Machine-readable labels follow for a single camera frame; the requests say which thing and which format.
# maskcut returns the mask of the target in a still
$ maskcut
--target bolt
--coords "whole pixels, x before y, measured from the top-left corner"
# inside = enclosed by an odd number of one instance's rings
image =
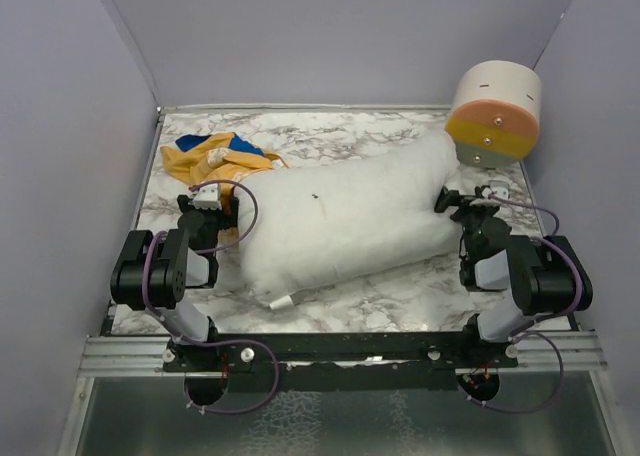
[[[176,355],[170,349],[165,349],[164,353],[162,353],[162,361],[165,363],[171,363],[176,359]]]
[[[244,363],[250,363],[251,361],[253,361],[253,358],[254,358],[255,355],[256,355],[256,353],[254,353],[253,349],[244,348],[242,350],[242,352],[240,353],[240,359]]]
[[[518,356],[518,348],[516,348],[513,344],[510,344],[509,346],[507,346],[507,349],[505,349],[504,354],[507,356],[507,358],[513,359]]]

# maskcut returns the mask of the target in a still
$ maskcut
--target white marble tabletop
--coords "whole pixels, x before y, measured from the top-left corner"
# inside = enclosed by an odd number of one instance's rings
[[[408,144],[430,130],[442,129],[443,112],[246,112],[169,114],[156,149],[138,229],[153,232],[176,227],[176,197],[186,185],[167,174],[160,146],[174,145],[184,134],[235,132],[261,148],[282,155],[290,166],[334,164],[381,154]],[[522,169],[500,170],[463,166],[471,185],[501,180],[515,201],[531,202]],[[534,211],[503,208],[499,215],[513,234],[540,235]],[[187,290],[202,312],[224,332],[360,332],[449,331],[461,329],[471,315],[491,308],[502,296],[469,293],[458,280],[457,253],[382,273],[308,291],[291,310],[272,312],[245,290],[237,250],[218,256],[214,289]],[[569,329],[566,318],[544,323],[545,329]],[[112,334],[153,334],[164,330],[149,315],[125,305],[116,310]]]

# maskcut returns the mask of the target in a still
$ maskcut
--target white fluffy pillow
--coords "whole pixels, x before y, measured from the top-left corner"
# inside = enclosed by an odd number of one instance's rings
[[[318,168],[265,171],[243,183],[259,204],[240,243],[252,294],[272,308],[288,295],[443,254],[459,226],[433,207],[444,185],[460,187],[454,143],[434,132],[382,156]],[[242,190],[238,230],[253,218]]]

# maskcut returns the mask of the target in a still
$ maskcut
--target white wall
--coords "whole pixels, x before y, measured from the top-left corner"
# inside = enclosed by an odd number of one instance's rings
[[[486,59],[533,66],[571,0],[105,0],[161,105],[451,101]]]
[[[595,326],[640,449],[639,0],[574,0],[536,67],[542,134],[526,161],[594,284]]]
[[[52,454],[155,101],[99,0],[0,0],[0,454]]]

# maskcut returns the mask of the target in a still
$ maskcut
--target cylindrical object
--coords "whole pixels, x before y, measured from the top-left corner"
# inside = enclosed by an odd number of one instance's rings
[[[524,158],[540,132],[541,82],[526,66],[477,64],[460,80],[446,130],[458,159],[484,168]]]

